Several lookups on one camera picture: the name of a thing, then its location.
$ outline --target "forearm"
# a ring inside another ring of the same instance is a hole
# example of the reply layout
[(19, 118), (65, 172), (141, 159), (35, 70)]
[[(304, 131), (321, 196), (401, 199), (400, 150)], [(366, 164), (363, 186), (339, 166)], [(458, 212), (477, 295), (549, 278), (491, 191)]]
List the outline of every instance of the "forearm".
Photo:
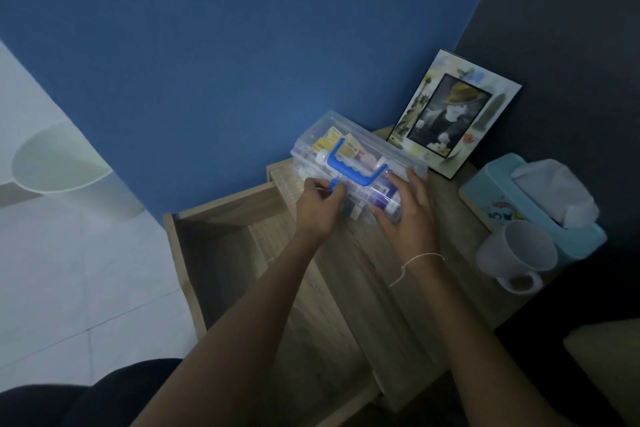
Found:
[(294, 237), (198, 342), (133, 425), (237, 425), (269, 372), (318, 245), (314, 237)]
[(560, 425), (485, 324), (440, 257), (410, 268), (433, 312), (468, 420), (473, 426)]

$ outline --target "hat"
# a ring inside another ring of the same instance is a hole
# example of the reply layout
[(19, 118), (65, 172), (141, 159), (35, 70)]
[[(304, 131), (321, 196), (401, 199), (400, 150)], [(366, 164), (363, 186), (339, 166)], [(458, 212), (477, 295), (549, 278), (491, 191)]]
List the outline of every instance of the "hat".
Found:
[(478, 98), (478, 91), (466, 83), (456, 83), (451, 88), (449, 97), (445, 100), (447, 105), (460, 105), (470, 103)]

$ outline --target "white string bracelet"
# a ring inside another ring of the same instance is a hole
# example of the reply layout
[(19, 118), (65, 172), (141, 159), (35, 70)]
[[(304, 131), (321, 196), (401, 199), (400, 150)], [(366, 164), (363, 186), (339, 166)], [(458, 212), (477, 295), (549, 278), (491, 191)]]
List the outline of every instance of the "white string bracelet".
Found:
[(411, 260), (409, 260), (408, 262), (406, 262), (403, 266), (402, 266), (402, 273), (400, 274), (400, 277), (398, 277), (393, 284), (391, 284), (389, 286), (389, 288), (395, 286), (398, 282), (400, 282), (402, 280), (402, 278), (404, 277), (404, 274), (406, 273), (406, 266), (408, 264), (410, 264), (412, 261), (414, 261), (415, 259), (419, 259), (420, 257), (425, 257), (426, 255), (438, 255), (438, 257), (440, 257), (442, 259), (442, 261), (444, 262), (444, 257), (440, 254), (440, 253), (420, 253), (420, 255), (416, 255), (415, 257), (413, 257)]

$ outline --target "open drawer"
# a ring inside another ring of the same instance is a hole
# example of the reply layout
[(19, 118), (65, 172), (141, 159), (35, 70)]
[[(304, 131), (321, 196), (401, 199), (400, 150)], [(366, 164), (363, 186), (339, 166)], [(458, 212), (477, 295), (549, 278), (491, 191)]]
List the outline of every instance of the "open drawer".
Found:
[[(166, 214), (164, 225), (198, 338), (269, 267), (295, 229), (273, 182)], [(253, 424), (339, 425), (379, 391), (312, 261)]]

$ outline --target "hand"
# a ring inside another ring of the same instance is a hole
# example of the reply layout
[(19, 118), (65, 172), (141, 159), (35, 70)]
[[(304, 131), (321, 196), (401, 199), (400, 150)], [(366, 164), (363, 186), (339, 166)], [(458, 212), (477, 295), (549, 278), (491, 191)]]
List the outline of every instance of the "hand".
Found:
[(380, 208), (370, 206), (380, 228), (404, 264), (422, 253), (438, 253), (433, 203), (426, 179), (419, 178), (413, 169), (407, 169), (406, 174), (415, 189), (415, 194), (407, 181), (392, 172), (387, 175), (400, 193), (402, 218), (398, 225), (391, 223)]
[(320, 245), (327, 239), (347, 194), (341, 182), (329, 193), (326, 179), (305, 179), (305, 190), (296, 203), (296, 235), (311, 238)]

